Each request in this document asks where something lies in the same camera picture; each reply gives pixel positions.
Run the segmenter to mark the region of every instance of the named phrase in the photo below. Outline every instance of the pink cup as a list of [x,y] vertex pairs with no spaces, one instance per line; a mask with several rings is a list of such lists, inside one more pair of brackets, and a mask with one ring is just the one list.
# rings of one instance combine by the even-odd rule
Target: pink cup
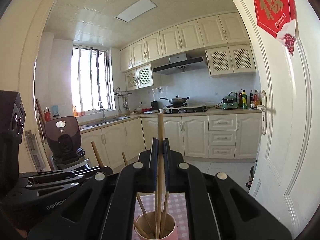
[[[147,212],[147,215],[149,217],[151,226],[155,228],[155,212],[154,211],[149,211]],[[141,215],[137,219],[137,224],[141,227],[141,229],[148,235],[150,238],[145,238],[142,235],[140,235],[139,231],[134,227],[134,230],[136,231],[137,235],[141,240],[149,240],[149,239],[154,239],[152,238],[151,234],[151,229],[144,217],[144,215]],[[165,225],[164,225],[164,233],[163,233],[163,238],[160,238],[162,240],[178,240],[178,231],[177,231],[177,223],[176,220],[172,215],[167,213],[165,217]]]

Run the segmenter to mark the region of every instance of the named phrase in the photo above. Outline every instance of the drawer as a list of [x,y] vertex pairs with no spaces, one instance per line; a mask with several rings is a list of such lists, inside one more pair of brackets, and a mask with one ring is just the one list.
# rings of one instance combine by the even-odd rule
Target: drawer
[[209,145],[236,145],[236,131],[209,131]]
[[233,145],[209,145],[209,158],[234,159],[235,149]]
[[236,130],[236,115],[209,115],[209,130]]

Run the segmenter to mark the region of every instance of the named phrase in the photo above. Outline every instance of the checkered tablecloth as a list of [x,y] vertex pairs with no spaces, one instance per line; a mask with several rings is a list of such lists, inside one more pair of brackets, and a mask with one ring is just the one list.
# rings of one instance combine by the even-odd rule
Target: checkered tablecloth
[[[146,211],[155,210],[155,195],[141,196],[141,200]],[[162,195],[162,210],[164,205],[164,194]],[[188,218],[186,199],[184,194],[169,194],[168,200],[168,213],[171,214],[177,223],[178,240],[189,240]],[[134,209],[134,219],[136,220],[139,215],[142,215],[142,210],[136,201]],[[140,240],[137,233],[132,227],[132,240]]]

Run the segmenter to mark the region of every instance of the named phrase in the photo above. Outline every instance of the range hood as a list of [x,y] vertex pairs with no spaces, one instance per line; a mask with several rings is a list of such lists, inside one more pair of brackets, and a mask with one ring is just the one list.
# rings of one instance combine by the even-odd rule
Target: range hood
[[206,60],[203,57],[189,58],[185,53],[169,57],[170,64],[156,67],[153,72],[159,74],[176,74],[180,72],[208,68]]

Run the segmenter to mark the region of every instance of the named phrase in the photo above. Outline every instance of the faucet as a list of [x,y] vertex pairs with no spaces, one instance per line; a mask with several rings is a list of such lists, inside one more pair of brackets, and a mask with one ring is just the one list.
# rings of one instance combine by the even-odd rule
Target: faucet
[[103,118],[103,121],[105,121],[105,120],[106,120],[106,115],[104,114],[104,110],[105,110],[105,109],[102,107],[102,102],[99,101],[99,102],[98,102],[98,105],[100,106],[99,112],[102,111],[102,118]]

